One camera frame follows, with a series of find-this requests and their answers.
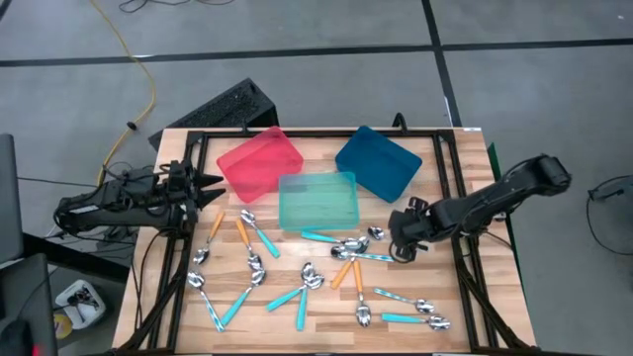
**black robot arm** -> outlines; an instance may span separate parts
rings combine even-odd
[[[419,242],[435,242],[457,234],[480,233],[499,213],[511,213],[532,195],[563,193],[571,175],[556,157],[540,155],[508,170],[496,183],[469,196],[444,199],[428,205],[411,198],[404,212],[393,211],[389,220],[392,254],[401,262],[415,259]]]
[[[161,172],[133,169],[99,186],[95,191],[63,198],[54,220],[64,231],[76,234],[97,226],[151,226],[181,230],[198,221],[198,210],[225,189],[202,188],[222,177],[200,174],[189,161],[171,161]]]

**concrete floor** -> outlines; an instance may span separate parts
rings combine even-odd
[[[633,3],[591,0],[431,1],[444,44],[633,38]],[[428,45],[417,0],[236,0],[148,4],[133,15],[100,1],[137,54],[346,45]],[[88,2],[13,1],[0,20],[0,60],[123,55]],[[633,349],[633,259],[591,239],[587,189],[633,170],[629,133],[632,46],[446,53],[462,123],[482,127],[502,167],[546,152],[574,174],[568,193],[534,198],[514,214],[526,298],[541,347],[604,355]],[[155,153],[145,138],[244,77],[276,103],[287,127],[384,126],[403,112],[410,126],[446,127],[430,52],[157,62],[157,106],[115,161],[141,166]],[[0,68],[0,132],[15,136],[22,176],[92,183],[125,122],[149,98],[132,64]],[[21,182],[23,223],[42,235],[58,199],[85,190]],[[596,231],[633,250],[622,212],[628,201],[593,210]],[[94,245],[77,244],[94,250]],[[73,282],[55,274],[52,291]],[[97,284],[103,281],[94,280]],[[120,302],[122,288],[107,288]],[[118,313],[63,349],[103,351]]]

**silver spoon head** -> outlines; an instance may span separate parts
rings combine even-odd
[[[332,246],[332,248],[329,250],[329,254],[334,258],[342,260],[349,257],[349,251],[346,251],[344,246]]]
[[[304,284],[308,286],[308,288],[315,290],[320,288],[323,285],[323,281],[325,280],[325,276],[323,275],[314,275],[304,280]]]
[[[301,279],[305,281],[306,279],[313,277],[315,273],[315,266],[312,262],[308,262],[301,269]]]
[[[250,276],[250,285],[251,286],[260,286],[266,280],[266,271],[259,270],[253,272]]]
[[[435,312],[435,306],[425,300],[415,301],[415,308],[418,312],[431,313]]]
[[[374,237],[374,239],[378,241],[385,238],[385,232],[377,226],[369,226],[367,228],[367,233],[369,233],[370,236]]]
[[[245,223],[249,223],[249,224],[255,223],[255,214],[251,213],[250,211],[246,209],[242,209],[242,211],[239,212],[239,216],[241,217],[242,220],[244,220]]]
[[[446,330],[451,327],[451,322],[442,316],[430,316],[426,322],[433,330]]]
[[[259,255],[253,254],[248,256],[248,261],[246,263],[248,263],[248,267],[250,267],[250,269],[253,271],[261,271],[264,269],[261,264],[261,257],[259,257]]]
[[[362,302],[361,305],[358,306],[358,309],[356,309],[356,320],[358,320],[358,323],[363,327],[369,326],[372,322],[372,311]]]
[[[195,271],[189,271],[187,273],[187,282],[193,288],[200,289],[205,285],[205,277],[203,277],[200,273]]]
[[[209,248],[201,248],[194,255],[194,263],[201,264],[207,260],[207,257],[209,257]]]

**wooden table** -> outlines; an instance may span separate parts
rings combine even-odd
[[[168,163],[173,159],[181,160],[186,135],[186,130],[166,130],[156,165]],[[493,172],[481,131],[456,129],[455,136],[468,192],[493,183]],[[215,163],[216,159],[245,141],[246,138],[211,139],[205,173],[222,175]],[[393,204],[382,201],[358,186],[361,217],[358,228],[333,232],[332,235],[359,236],[365,233],[370,224],[387,227],[391,211],[403,210],[410,196],[418,196],[429,202],[442,198],[431,139],[403,137],[393,138],[393,141],[420,156],[423,160],[422,167],[402,197]],[[304,173],[335,172],[334,156],[347,142],[347,138],[291,138],[291,142],[304,157]],[[444,149],[444,155],[452,195],[456,196],[447,148]],[[246,250],[234,223],[238,219],[239,211],[244,208],[244,203],[232,191],[228,182],[224,181],[218,186],[226,188],[227,192],[201,212],[200,222],[194,234],[193,248],[197,249],[204,244],[216,214],[219,210],[224,210],[226,217],[212,242],[210,260],[201,268],[207,279],[205,290],[222,316],[248,287],[251,272],[245,263]],[[330,245],[308,241],[300,238],[296,232],[281,230],[277,222],[277,193],[267,194],[248,205],[248,208],[256,214],[258,226],[279,248],[281,257],[274,259],[256,237],[255,232],[248,228],[253,249],[263,259],[268,274],[266,282],[252,291],[224,333],[216,332],[199,294],[187,289],[178,333],[178,353],[470,351],[448,240],[432,244],[428,253],[418,254],[417,259],[409,264],[362,261],[365,299],[373,315],[371,326],[362,328],[354,316],[358,301],[353,271],[346,276],[338,290],[332,290],[329,286],[343,265],[342,261],[329,256]],[[503,224],[493,223],[491,231],[507,238]],[[151,228],[142,228],[140,231],[135,255],[137,271],[140,259],[154,234],[155,230]],[[380,242],[372,241],[368,252],[387,253],[390,240],[387,237]],[[165,239],[159,238],[148,253],[141,298],[145,313],[154,303],[164,248]],[[483,236],[480,252],[491,302],[520,338],[534,344],[512,251]],[[293,300],[273,312],[266,311],[264,306],[301,285],[299,271],[307,261],[312,261],[317,270],[325,275],[325,283],[320,289],[309,292],[306,329],[298,332],[295,329],[298,300]],[[436,332],[422,324],[382,322],[381,312],[411,315],[415,312],[410,305],[374,294],[375,287],[410,298],[425,298],[432,301],[437,311],[452,321],[452,328]],[[479,323],[480,342],[485,345],[481,312],[477,303],[473,304]],[[135,310],[136,293],[131,274],[113,342],[114,347],[125,342],[134,331]],[[165,315],[170,315],[170,308],[166,310]],[[165,344],[168,320],[169,317],[165,317],[161,324],[159,346]]]

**black cable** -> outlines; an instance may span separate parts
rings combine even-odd
[[[54,271],[46,274],[46,277],[39,282],[35,288],[33,288],[33,291],[29,294],[29,296],[25,299],[24,303],[22,304],[22,307],[20,308],[20,311],[18,311],[18,316],[16,316],[17,318],[20,318],[20,315],[22,315],[22,312],[24,311],[24,308],[29,304],[29,302],[31,301],[31,298],[36,294],[36,292],[40,289],[40,287],[48,282],[50,280],[50,277],[59,270],[59,267],[57,267],[57,269],[55,269]]]
[[[174,227],[171,228],[164,228],[159,230],[156,235],[154,237],[151,238],[151,241],[149,242],[149,244],[147,245],[147,249],[145,250],[145,253],[142,256],[142,260],[140,262],[140,271],[138,271],[139,273],[139,278],[138,278],[138,284],[136,284],[136,277],[135,277],[135,288],[136,288],[136,315],[135,315],[135,327],[139,324],[142,323],[142,310],[140,307],[140,295],[142,293],[142,276],[143,276],[143,271],[145,269],[145,261],[147,260],[147,255],[149,253],[149,249],[151,248],[151,245],[154,243],[154,241],[163,233],[170,231],[170,230],[175,230]],[[133,267],[133,274],[136,274],[136,270]]]
[[[121,4],[119,4],[119,10],[127,13],[127,14],[133,14],[136,11],[142,9],[145,5],[147,5],[147,3],[156,3],[156,4],[161,4],[161,5],[168,5],[168,6],[178,6],[178,5],[182,5],[185,3],[188,3],[191,0],[182,0],[182,1],[178,1],[178,2],[168,2],[168,1],[160,1],[160,0],[141,0],[140,5],[138,5],[137,7],[135,7],[133,10],[127,10],[126,7],[127,5],[130,5],[132,3],[134,3],[136,0],[128,0],[126,2],[123,2]]]
[[[63,182],[63,181],[53,181],[48,179],[41,178],[31,178],[31,177],[18,177],[19,180],[30,181],[30,182],[41,182],[41,183],[50,183],[50,184],[59,184],[59,185],[68,185],[74,187],[88,187],[88,188],[97,188],[96,185],[92,184],[83,184],[83,183],[72,183],[72,182]]]
[[[488,235],[488,236],[490,236],[490,237],[494,238],[494,239],[495,239],[496,241],[498,241],[499,243],[501,243],[501,244],[505,245],[505,247],[507,247],[507,248],[509,248],[509,249],[512,249],[512,245],[511,245],[509,242],[507,242],[505,239],[501,238],[500,236],[498,236],[498,235],[496,235],[496,234],[494,234],[494,233],[492,233],[492,232],[490,232],[490,231],[488,231],[488,230],[485,230],[485,231],[484,231],[484,233],[485,233],[486,235]]]
[[[591,189],[589,191],[589,196],[587,197],[587,204],[585,206],[585,214],[587,215],[587,225],[589,226],[589,232],[591,232],[591,236],[593,237],[593,239],[595,240],[595,242],[597,242],[598,245],[600,245],[600,247],[604,248],[605,250],[615,253],[617,255],[621,255],[621,256],[633,256],[633,251],[631,252],[622,252],[622,251],[617,251],[614,250],[611,247],[606,246],[604,243],[602,243],[602,241],[600,241],[599,238],[597,238],[597,235],[595,234],[595,231],[593,231],[593,225],[591,224],[591,217],[590,217],[590,213],[589,213],[589,203],[591,202],[591,192],[596,191],[598,189],[600,189],[602,186],[604,186],[605,184],[611,183],[615,180],[620,180],[620,179],[624,179],[624,178],[629,178],[631,177],[631,175],[624,175],[624,176],[618,176],[618,177],[613,177],[610,179],[607,179],[605,181],[603,181],[602,183],[598,184],[597,186],[595,186],[595,188]]]

